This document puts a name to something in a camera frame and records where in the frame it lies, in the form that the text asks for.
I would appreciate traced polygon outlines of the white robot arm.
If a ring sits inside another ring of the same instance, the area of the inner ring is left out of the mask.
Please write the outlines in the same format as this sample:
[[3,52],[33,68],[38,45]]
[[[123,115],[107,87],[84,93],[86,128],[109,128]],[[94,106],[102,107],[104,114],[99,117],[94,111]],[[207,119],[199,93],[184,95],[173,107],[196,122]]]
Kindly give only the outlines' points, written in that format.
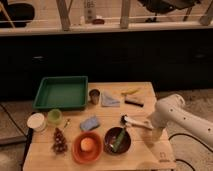
[[164,129],[169,121],[175,122],[213,148],[213,123],[187,112],[184,106],[185,100],[179,94],[158,100],[150,115],[152,126]]

